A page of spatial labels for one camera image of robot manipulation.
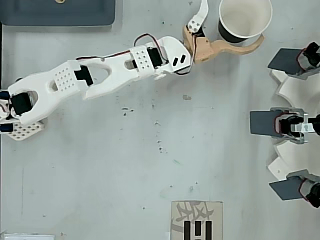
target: mounting hole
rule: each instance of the mounting hole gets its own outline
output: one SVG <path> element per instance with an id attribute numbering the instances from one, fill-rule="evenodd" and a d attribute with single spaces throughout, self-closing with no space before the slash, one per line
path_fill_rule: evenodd
<path id="1" fill-rule="evenodd" d="M 186 55 L 183 54 L 181 57 L 180 63 L 183 64 L 185 62 L 185 60 L 186 60 Z"/>
<path id="2" fill-rule="evenodd" d="M 176 57 L 174 60 L 173 60 L 173 66 L 175 67 L 178 63 L 178 58 Z"/>
<path id="3" fill-rule="evenodd" d="M 56 92 L 58 91 L 58 87 L 55 81 L 51 81 L 49 84 L 49 88 L 52 92 Z"/>

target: white robotic arm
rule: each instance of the white robotic arm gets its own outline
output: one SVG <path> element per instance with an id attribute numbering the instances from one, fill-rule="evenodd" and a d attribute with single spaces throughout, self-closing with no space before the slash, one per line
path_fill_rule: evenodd
<path id="1" fill-rule="evenodd" d="M 23 140 L 42 130 L 39 121 L 68 97 L 76 94 L 82 94 L 84 100 L 101 97 L 133 81 L 151 76 L 158 80 L 166 73 L 179 72 L 190 67 L 191 61 L 185 46 L 170 36 L 111 56 L 68 60 L 50 71 L 24 77 L 0 92 L 0 131 Z M 107 78 L 95 84 L 90 67 L 106 70 Z"/>
<path id="2" fill-rule="evenodd" d="M 207 18 L 209 12 L 208 0 L 201 0 L 201 5 L 198 13 L 192 17 L 187 27 L 192 33 L 197 33 L 204 21 Z"/>

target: white table surface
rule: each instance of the white table surface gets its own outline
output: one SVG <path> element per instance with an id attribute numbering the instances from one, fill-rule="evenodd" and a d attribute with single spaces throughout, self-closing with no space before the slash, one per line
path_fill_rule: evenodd
<path id="1" fill-rule="evenodd" d="M 270 189 L 276 179 L 266 166 L 275 152 L 269 137 L 250 135 L 249 111 L 288 105 L 274 96 L 267 65 L 279 48 L 320 42 L 319 1 L 272 4 L 266 39 L 253 54 L 221 54 L 188 76 L 146 79 L 93 100 L 77 96 L 38 135 L 2 137 L 1 230 L 162 240 L 171 201 L 204 200 L 223 201 L 225 240 L 317 239 L 319 211 L 302 200 L 282 202 Z M 126 50 L 145 32 L 182 39 L 199 5 L 124 1 L 112 29 L 4 27 L 2 87 L 78 56 Z M 210 38 L 218 5 L 209 1 Z M 123 116 L 123 107 L 134 112 Z"/>

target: cardboard piece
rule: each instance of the cardboard piece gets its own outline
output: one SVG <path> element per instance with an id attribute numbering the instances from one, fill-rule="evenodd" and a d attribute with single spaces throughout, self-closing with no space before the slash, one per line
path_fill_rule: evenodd
<path id="1" fill-rule="evenodd" d="M 170 240 L 223 240 L 223 203 L 173 201 Z"/>

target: dirt speck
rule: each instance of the dirt speck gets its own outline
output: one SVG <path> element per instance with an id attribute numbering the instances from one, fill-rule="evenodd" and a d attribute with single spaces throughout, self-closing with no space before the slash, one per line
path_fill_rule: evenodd
<path id="1" fill-rule="evenodd" d="M 192 97 L 187 94 L 183 94 L 182 98 L 183 98 L 183 100 L 186 100 L 186 101 L 189 101 L 192 99 Z"/>
<path id="2" fill-rule="evenodd" d="M 161 123 L 160 123 L 158 120 L 156 120 L 156 121 L 154 122 L 154 125 L 156 125 L 156 126 L 161 126 Z"/>

